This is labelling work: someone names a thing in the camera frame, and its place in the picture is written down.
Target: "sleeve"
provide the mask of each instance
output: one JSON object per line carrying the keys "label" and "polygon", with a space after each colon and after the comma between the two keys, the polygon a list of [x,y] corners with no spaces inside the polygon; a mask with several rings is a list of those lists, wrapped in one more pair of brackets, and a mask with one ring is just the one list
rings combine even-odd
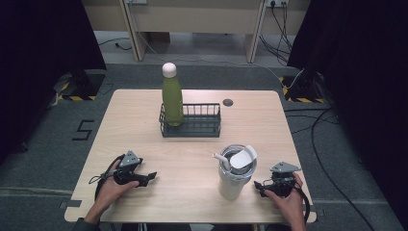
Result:
{"label": "sleeve", "polygon": [[98,225],[84,221],[83,218],[78,218],[72,231],[98,231]]}

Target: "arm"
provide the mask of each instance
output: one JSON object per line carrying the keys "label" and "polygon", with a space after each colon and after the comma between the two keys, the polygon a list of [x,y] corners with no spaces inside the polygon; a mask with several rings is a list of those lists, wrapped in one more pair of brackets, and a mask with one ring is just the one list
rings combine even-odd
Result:
{"label": "arm", "polygon": [[[300,180],[299,175],[295,172],[293,175],[296,179],[297,186],[301,188],[303,182]],[[303,216],[303,199],[295,189],[293,189],[286,198],[279,197],[269,190],[265,191],[265,195],[272,198],[276,206],[281,210],[283,217],[285,217],[291,225],[292,231],[306,231]]]}
{"label": "arm", "polygon": [[[115,169],[119,162],[120,160],[116,161],[112,166],[112,169]],[[98,221],[102,217],[103,213],[109,209],[111,204],[117,201],[124,193],[128,192],[134,187],[137,187],[138,185],[138,181],[131,181],[126,185],[118,185],[113,177],[108,177],[105,183],[102,185],[95,202],[89,209],[88,214],[84,219],[79,218],[72,230],[97,230]]]}

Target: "black wire basket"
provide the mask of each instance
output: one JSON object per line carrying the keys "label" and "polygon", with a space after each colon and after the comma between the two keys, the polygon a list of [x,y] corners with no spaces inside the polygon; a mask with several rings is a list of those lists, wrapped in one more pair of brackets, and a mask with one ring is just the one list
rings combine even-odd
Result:
{"label": "black wire basket", "polygon": [[171,137],[208,137],[218,138],[221,130],[221,110],[219,104],[183,104],[184,120],[179,126],[170,126],[177,122],[166,120],[165,106],[162,104],[159,121],[164,138]]}

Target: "electrical outlet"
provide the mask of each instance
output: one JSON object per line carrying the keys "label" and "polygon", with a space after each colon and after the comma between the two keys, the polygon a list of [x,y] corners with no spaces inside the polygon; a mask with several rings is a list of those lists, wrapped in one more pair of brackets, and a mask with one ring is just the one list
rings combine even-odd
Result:
{"label": "electrical outlet", "polygon": [[267,0],[267,7],[270,7],[270,3],[275,2],[275,8],[282,8],[284,4],[288,7],[289,0]]}

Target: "white bottle cap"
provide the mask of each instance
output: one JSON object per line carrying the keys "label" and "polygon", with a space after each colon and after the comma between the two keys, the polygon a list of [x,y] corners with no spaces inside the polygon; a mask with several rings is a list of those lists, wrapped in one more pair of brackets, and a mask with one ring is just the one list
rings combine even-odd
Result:
{"label": "white bottle cap", "polygon": [[176,74],[177,74],[177,68],[175,64],[167,63],[163,65],[163,75],[166,78],[172,78],[176,76]]}

